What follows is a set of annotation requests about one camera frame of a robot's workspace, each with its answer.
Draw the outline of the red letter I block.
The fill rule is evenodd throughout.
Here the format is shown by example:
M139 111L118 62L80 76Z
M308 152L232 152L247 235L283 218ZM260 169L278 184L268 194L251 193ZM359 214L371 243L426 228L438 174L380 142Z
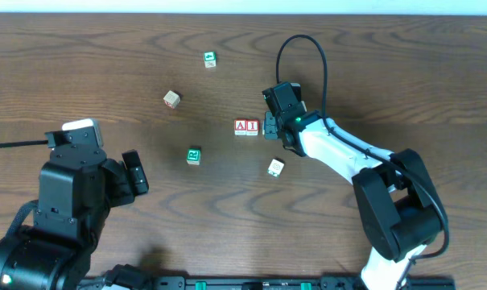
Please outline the red letter I block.
M260 122L257 119L246 120L246 135L258 135Z

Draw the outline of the red letter A block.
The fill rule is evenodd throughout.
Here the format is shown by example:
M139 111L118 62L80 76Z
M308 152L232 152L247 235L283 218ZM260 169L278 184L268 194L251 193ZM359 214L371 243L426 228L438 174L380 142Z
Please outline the red letter A block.
M234 128L234 134L235 135L246 135L247 120L246 119L235 119L233 128Z

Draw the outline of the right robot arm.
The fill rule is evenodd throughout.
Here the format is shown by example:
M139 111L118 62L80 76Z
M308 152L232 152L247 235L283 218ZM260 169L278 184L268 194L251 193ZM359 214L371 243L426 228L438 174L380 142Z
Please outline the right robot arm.
M448 243L448 217L420 155L374 147L318 111L307 111L298 84L262 92L283 146L329 166L352 186L372 251L361 271L368 289L401 289L438 234Z

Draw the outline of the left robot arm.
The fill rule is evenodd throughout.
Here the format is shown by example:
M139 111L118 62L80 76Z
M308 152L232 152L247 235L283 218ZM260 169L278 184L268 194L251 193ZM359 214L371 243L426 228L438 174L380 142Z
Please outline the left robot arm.
M110 210L148 190L135 150L116 161L93 145L55 147L39 174L38 199L19 209L0 240L0 289L76 288Z

